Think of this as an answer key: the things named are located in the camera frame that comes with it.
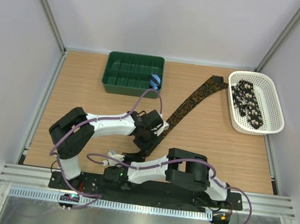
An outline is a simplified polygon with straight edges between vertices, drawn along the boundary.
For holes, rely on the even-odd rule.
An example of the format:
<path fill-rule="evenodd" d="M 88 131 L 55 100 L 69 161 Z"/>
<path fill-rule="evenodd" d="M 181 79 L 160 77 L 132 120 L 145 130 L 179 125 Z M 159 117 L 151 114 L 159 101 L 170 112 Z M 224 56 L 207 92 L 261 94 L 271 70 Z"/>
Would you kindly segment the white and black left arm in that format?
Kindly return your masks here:
<path fill-rule="evenodd" d="M 48 130 L 53 142 L 51 156 L 56 156 L 60 167 L 61 181 L 69 190 L 81 191 L 82 175 L 79 154 L 87 143 L 97 137 L 110 135 L 132 136 L 138 147 L 137 153 L 117 154 L 109 152 L 109 160 L 103 164 L 114 169 L 119 164 L 141 165 L 159 144 L 169 123 L 163 120 L 157 110 L 136 112 L 134 110 L 118 115 L 95 115 L 82 107 L 73 108 L 56 121 Z"/>

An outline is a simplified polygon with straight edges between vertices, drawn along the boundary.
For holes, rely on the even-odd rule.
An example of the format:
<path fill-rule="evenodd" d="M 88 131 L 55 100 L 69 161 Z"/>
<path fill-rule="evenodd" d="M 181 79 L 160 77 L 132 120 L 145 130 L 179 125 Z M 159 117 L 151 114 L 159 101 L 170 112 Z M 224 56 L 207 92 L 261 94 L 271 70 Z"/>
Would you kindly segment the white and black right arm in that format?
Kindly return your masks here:
<path fill-rule="evenodd" d="M 209 206 L 230 206 L 229 185 L 217 178 L 216 169 L 201 154 L 171 148 L 167 155 L 148 162 L 110 153 L 107 157 L 108 164 L 103 173 L 107 183 L 129 187 L 165 180 L 192 191 Z"/>

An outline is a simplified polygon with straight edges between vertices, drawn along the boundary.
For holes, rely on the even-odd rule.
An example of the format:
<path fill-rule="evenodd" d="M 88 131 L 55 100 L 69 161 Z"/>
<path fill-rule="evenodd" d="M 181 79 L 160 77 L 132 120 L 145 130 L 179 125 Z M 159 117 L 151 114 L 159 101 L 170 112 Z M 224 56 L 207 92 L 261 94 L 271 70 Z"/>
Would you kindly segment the black tie with gold keys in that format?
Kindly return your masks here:
<path fill-rule="evenodd" d="M 167 119 L 169 128 L 162 132 L 161 135 L 166 136 L 173 130 L 175 126 L 181 122 L 198 104 L 204 99 L 216 92 L 227 89 L 228 83 L 224 82 L 223 77 L 212 76 L 199 86 Z"/>

